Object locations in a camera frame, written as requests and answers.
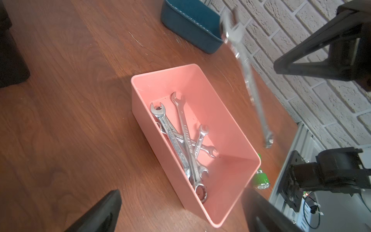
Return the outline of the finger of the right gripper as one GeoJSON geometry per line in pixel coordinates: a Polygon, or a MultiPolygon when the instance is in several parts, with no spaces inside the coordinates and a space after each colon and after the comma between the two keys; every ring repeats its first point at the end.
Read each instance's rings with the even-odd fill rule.
{"type": "Polygon", "coordinates": [[[371,2],[350,1],[336,17],[278,58],[277,74],[355,82],[371,90],[371,2]]]}

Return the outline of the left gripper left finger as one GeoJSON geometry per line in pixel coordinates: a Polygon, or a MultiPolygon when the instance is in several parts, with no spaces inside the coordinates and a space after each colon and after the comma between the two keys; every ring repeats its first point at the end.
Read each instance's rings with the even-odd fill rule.
{"type": "Polygon", "coordinates": [[[121,205],[120,191],[118,189],[111,190],[73,223],[66,232],[114,232],[121,205]]]}

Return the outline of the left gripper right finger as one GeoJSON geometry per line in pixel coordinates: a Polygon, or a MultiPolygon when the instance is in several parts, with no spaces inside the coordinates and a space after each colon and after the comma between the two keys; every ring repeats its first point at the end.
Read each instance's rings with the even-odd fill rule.
{"type": "Polygon", "coordinates": [[[250,232],[300,232],[301,229],[270,204],[255,189],[246,188],[242,206],[250,232]]]}

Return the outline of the pink plastic storage box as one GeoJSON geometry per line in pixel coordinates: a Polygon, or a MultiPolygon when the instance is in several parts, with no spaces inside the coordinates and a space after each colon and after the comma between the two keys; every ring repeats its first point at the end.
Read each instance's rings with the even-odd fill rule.
{"type": "Polygon", "coordinates": [[[221,227],[260,167],[257,152],[198,65],[135,75],[131,85],[132,112],[182,205],[214,228],[221,227]],[[206,144],[218,151],[215,158],[204,153],[199,157],[209,170],[204,178],[208,194],[205,203],[192,189],[173,146],[150,112],[150,105],[163,103],[166,115],[179,130],[178,112],[171,101],[173,93],[186,100],[191,138],[197,138],[198,127],[204,124],[210,129],[206,144]]]}

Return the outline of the long combination wrench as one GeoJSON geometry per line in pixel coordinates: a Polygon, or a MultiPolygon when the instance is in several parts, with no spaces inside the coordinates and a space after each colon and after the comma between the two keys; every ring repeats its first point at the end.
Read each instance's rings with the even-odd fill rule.
{"type": "Polygon", "coordinates": [[[274,141],[273,134],[266,122],[259,91],[252,73],[252,67],[250,65],[246,49],[243,45],[245,27],[240,21],[238,8],[234,7],[230,13],[222,12],[220,15],[219,26],[224,43],[230,48],[236,59],[239,61],[250,100],[260,118],[260,125],[264,136],[265,147],[271,148],[274,141]]]}

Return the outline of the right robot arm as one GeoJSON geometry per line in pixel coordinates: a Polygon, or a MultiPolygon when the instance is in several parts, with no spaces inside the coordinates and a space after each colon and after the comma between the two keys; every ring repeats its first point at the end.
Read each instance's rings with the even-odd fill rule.
{"type": "MultiPolygon", "coordinates": [[[[355,81],[371,90],[371,3],[350,1],[336,17],[274,62],[278,74],[355,81]]],[[[315,162],[293,165],[294,189],[354,194],[369,189],[370,169],[354,147],[320,152],[315,162]]]]}

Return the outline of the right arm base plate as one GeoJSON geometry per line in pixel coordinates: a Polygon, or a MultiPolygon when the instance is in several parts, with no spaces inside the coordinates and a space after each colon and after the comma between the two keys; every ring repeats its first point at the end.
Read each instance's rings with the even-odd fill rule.
{"type": "Polygon", "coordinates": [[[282,179],[278,186],[278,193],[283,196],[289,207],[297,213],[301,209],[303,190],[300,189],[298,183],[295,181],[293,167],[299,164],[304,164],[304,161],[299,152],[294,150],[289,155],[287,167],[283,172],[282,179]]]}

